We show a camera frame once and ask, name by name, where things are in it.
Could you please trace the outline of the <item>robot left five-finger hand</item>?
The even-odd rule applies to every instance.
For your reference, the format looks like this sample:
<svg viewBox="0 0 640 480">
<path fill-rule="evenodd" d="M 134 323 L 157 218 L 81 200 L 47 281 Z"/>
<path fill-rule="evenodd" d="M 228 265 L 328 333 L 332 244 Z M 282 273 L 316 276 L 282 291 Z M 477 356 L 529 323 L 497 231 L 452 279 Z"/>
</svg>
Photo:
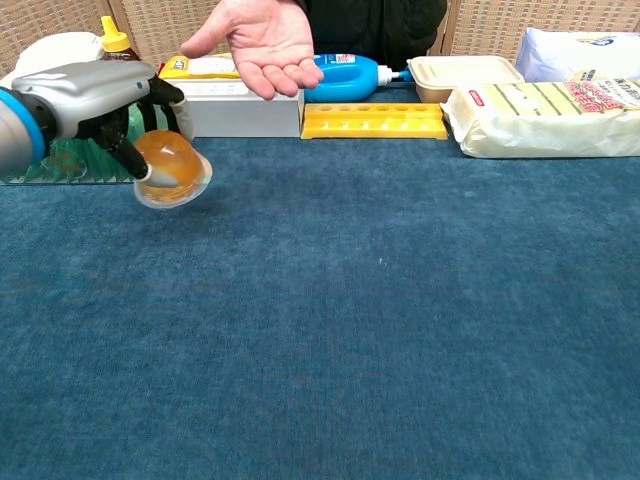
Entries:
<svg viewBox="0 0 640 480">
<path fill-rule="evenodd" d="M 183 91 L 142 61 L 71 63 L 14 79 L 1 89 L 1 173 L 39 163 L 57 139 L 92 139 L 136 180 L 178 186 L 129 141 L 133 104 L 142 107 L 147 130 L 155 128 L 151 107 L 160 105 L 171 131 L 192 133 Z"/>
</svg>

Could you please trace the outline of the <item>person's right hand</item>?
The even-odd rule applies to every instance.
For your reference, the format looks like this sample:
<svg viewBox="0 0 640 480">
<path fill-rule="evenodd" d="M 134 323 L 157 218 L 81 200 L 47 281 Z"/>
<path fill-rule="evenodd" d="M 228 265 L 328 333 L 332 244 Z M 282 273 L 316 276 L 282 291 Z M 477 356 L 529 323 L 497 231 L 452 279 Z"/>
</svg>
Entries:
<svg viewBox="0 0 640 480">
<path fill-rule="evenodd" d="M 264 100 L 314 89 L 323 73 L 314 61 L 312 32 L 294 1 L 221 1 L 204 24 L 181 45 L 189 58 L 229 45 L 247 88 Z"/>
</svg>

